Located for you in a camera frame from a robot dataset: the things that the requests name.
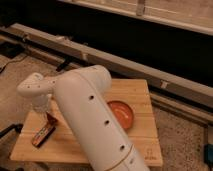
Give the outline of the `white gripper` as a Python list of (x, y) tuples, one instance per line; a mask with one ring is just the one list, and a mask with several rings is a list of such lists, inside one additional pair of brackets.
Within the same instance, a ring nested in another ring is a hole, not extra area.
[(32, 99), (32, 108), (37, 113), (46, 113), (51, 110), (51, 96), (40, 95)]

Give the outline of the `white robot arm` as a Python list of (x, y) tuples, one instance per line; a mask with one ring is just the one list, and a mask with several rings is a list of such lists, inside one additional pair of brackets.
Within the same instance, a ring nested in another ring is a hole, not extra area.
[(94, 65), (49, 78), (33, 73), (17, 90), (38, 105), (54, 96), (95, 171), (150, 171), (103, 99), (110, 87), (109, 71)]

